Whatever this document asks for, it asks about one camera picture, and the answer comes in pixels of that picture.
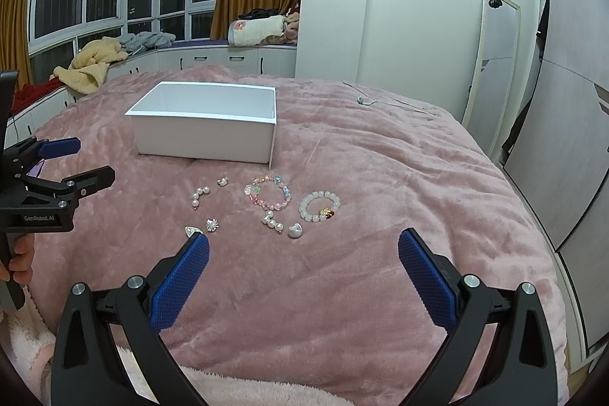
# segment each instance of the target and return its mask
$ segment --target yellow blanket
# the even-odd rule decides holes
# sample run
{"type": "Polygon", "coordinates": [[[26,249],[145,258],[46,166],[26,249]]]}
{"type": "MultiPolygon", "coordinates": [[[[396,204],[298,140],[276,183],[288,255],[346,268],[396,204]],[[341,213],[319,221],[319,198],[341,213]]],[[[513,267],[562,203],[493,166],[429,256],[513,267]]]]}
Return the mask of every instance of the yellow blanket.
{"type": "Polygon", "coordinates": [[[111,62],[123,61],[128,54],[111,37],[92,40],[76,55],[68,69],[57,66],[53,76],[81,94],[91,94],[103,85],[111,62]]]}

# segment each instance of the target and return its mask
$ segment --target bracelet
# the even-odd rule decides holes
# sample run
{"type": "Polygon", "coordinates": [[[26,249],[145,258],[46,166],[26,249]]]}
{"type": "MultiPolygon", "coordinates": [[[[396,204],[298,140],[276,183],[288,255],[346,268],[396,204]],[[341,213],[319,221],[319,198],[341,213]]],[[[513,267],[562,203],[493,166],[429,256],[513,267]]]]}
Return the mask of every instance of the bracelet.
{"type": "Polygon", "coordinates": [[[334,216],[334,214],[338,211],[340,207],[340,198],[336,196],[331,191],[313,191],[313,193],[308,194],[302,202],[300,202],[300,216],[306,220],[307,222],[319,222],[325,221],[325,219],[329,219],[334,216]],[[319,211],[319,215],[311,215],[306,211],[306,208],[309,206],[312,200],[315,198],[328,198],[332,200],[334,203],[332,208],[323,208],[319,211]]]}
{"type": "Polygon", "coordinates": [[[243,192],[250,197],[254,205],[260,205],[264,210],[275,210],[278,212],[279,210],[285,209],[292,201],[292,194],[290,193],[290,188],[283,184],[283,180],[279,176],[264,176],[264,178],[256,178],[254,179],[254,182],[252,184],[248,184],[244,188],[243,192]],[[260,194],[260,185],[263,182],[274,182],[276,185],[278,185],[279,188],[283,190],[283,203],[277,202],[273,205],[272,203],[268,203],[262,200],[261,198],[258,198],[258,194],[260,194]]]}

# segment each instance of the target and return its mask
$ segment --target red cloth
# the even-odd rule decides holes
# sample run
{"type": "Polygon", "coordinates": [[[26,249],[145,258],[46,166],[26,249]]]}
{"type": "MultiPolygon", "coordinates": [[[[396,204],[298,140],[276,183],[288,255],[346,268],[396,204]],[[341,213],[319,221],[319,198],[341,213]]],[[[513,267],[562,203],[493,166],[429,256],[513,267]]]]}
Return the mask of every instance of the red cloth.
{"type": "Polygon", "coordinates": [[[13,106],[10,108],[10,113],[16,115],[23,109],[27,109],[36,100],[40,100],[45,95],[49,95],[55,89],[63,86],[59,78],[51,78],[42,85],[30,85],[26,83],[23,88],[14,94],[13,106]]]}

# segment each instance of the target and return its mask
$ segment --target white beaded bracelet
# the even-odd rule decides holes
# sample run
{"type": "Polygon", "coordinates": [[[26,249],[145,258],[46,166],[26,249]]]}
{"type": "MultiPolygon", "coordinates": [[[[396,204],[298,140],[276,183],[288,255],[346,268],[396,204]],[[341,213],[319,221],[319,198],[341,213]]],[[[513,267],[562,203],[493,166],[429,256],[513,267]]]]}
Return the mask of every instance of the white beaded bracelet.
{"type": "Polygon", "coordinates": [[[325,221],[325,219],[329,219],[332,217],[340,207],[340,198],[332,193],[331,191],[313,191],[313,193],[308,194],[302,202],[300,202],[300,216],[307,222],[320,222],[325,221]],[[328,198],[332,200],[333,205],[331,208],[323,208],[319,211],[319,215],[311,215],[306,211],[306,208],[309,206],[312,200],[316,198],[328,198]]]}

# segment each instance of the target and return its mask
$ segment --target blue textured pad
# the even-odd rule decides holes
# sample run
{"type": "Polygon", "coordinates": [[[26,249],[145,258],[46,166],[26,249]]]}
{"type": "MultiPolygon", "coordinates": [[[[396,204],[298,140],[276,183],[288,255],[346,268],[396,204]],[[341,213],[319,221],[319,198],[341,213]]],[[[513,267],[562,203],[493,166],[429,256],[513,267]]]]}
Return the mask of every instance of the blue textured pad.
{"type": "Polygon", "coordinates": [[[207,236],[199,234],[151,298],[150,325],[171,327],[209,261],[207,236]]]}
{"type": "Polygon", "coordinates": [[[54,142],[43,143],[38,149],[38,156],[41,159],[56,159],[66,155],[73,155],[80,150],[80,140],[78,138],[66,138],[54,142]]]}
{"type": "Polygon", "coordinates": [[[408,231],[400,235],[398,254],[434,324],[446,330],[455,328],[456,296],[433,260],[408,231]]]}

